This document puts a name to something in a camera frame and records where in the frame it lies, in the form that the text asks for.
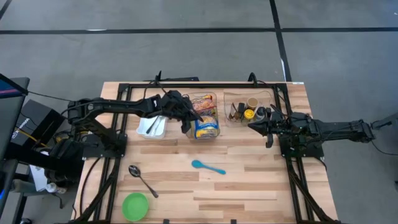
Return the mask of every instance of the wooden tabletop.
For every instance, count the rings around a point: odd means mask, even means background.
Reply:
[[[116,99],[118,85],[118,82],[104,83],[101,97]],[[304,85],[288,83],[287,86],[292,110],[311,113]],[[139,223],[161,223],[165,218],[171,223],[229,223],[231,219],[237,219],[238,223],[295,223],[289,178],[277,137],[274,136],[274,145],[267,149],[266,138],[248,127],[231,127],[225,119],[224,96],[259,94],[264,89],[180,88],[178,91],[183,94],[215,93],[221,134],[213,141],[191,141],[181,133],[181,124],[171,120],[163,139],[144,139],[136,133],[139,118],[129,115],[128,145],[121,160],[112,223],[129,223],[121,213],[121,205],[133,192],[142,192],[149,200],[149,211]],[[134,89],[132,100],[142,98],[143,92],[142,88]],[[158,93],[163,92],[149,88],[146,97]],[[267,97],[274,102],[273,94]],[[112,114],[102,114],[97,120],[110,127]],[[193,168],[191,162],[194,159],[224,169],[226,174]],[[77,211],[81,187],[94,160],[85,162],[75,202]],[[312,158],[303,158],[303,162],[310,193],[327,215],[337,219],[324,166]],[[154,198],[141,180],[129,174],[127,168],[132,164],[140,168],[142,177],[159,193],[159,198]],[[98,191],[102,168],[103,159],[88,178],[84,207]],[[306,219],[300,193],[299,197],[302,216]],[[108,195],[105,195],[102,218],[107,204]]]

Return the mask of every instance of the gray floor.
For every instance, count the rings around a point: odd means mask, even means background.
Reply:
[[[398,27],[398,3],[390,0],[276,3],[282,27]],[[13,0],[0,21],[2,30],[244,26],[273,26],[268,0]],[[284,34],[292,79],[305,82],[313,115],[324,121],[369,122],[398,111],[397,40],[398,32]],[[159,70],[164,77],[211,81],[245,80],[250,72],[284,80],[273,33],[0,35],[0,72],[30,77],[30,90],[44,94],[92,98],[105,81],[150,79]],[[59,111],[66,107],[30,97]],[[375,144],[398,153],[397,133],[392,127],[378,131]],[[324,148],[340,220],[396,223],[398,158],[349,141]],[[73,190],[63,197],[63,210],[57,198],[30,198],[24,216],[65,222]],[[4,213],[0,223],[11,215]]]

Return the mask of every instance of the black floor stripe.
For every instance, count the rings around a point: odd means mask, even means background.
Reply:
[[[266,27],[214,27],[170,29],[0,30],[0,34],[184,34],[228,32],[275,32],[275,29]]]
[[[281,28],[281,32],[397,32],[398,27]]]
[[[269,4],[271,5],[272,18],[274,19],[276,39],[278,41],[278,47],[279,47],[279,55],[280,59],[282,60],[282,67],[284,69],[284,78],[286,82],[291,82],[292,76],[290,74],[289,63],[287,62],[284,38],[280,31],[279,17],[278,17],[278,11],[276,9],[275,0],[269,0]]]
[[[7,0],[6,3],[4,3],[4,5],[2,6],[0,10],[0,20],[4,16],[4,13],[6,13],[6,10],[8,9],[8,6],[11,4],[11,1],[12,0]]]

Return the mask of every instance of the food package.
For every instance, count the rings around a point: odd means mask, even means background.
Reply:
[[[191,122],[191,131],[188,137],[193,139],[215,138],[220,134],[217,106],[211,94],[191,99],[193,109],[202,117],[203,122]]]

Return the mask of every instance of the computer screen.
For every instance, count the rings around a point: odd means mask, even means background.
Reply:
[[[27,90],[0,73],[0,98],[27,95]]]

